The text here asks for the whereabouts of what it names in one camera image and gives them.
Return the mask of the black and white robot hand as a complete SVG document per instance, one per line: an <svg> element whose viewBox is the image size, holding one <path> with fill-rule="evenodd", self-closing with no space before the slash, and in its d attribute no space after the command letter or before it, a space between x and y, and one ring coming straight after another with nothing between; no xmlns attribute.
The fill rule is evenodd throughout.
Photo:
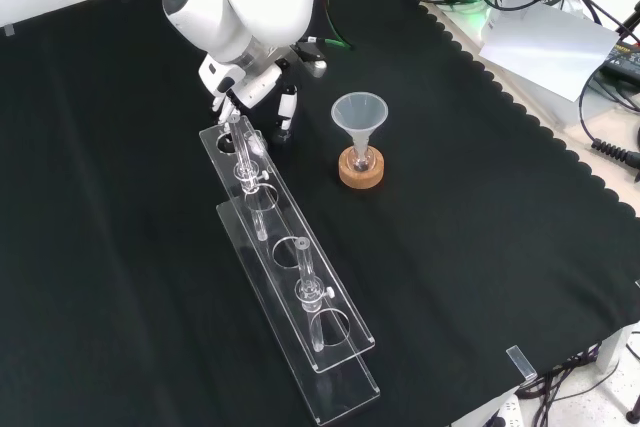
<svg viewBox="0 0 640 427"><path fill-rule="evenodd" d="M286 59L279 59L262 73L252 76L236 64L220 63L206 55L198 74L213 96L211 109L219 124L225 124L233 113L253 109L279 88L278 120L273 138L276 144L284 145L291 138L292 121L298 105L297 86L284 81L289 66Z"/></svg>

